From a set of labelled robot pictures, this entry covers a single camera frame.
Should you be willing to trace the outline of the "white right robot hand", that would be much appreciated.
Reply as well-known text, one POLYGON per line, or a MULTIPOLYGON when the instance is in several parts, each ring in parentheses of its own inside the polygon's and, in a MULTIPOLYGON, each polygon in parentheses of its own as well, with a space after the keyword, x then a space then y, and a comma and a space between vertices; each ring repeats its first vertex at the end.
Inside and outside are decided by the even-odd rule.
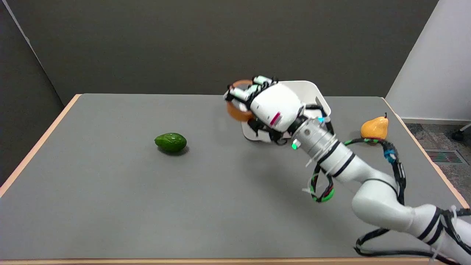
POLYGON ((287 143, 283 136, 304 109, 299 97, 276 77, 257 75, 236 81, 227 86, 223 97, 233 119, 247 123, 256 136, 267 132, 276 145, 287 143))

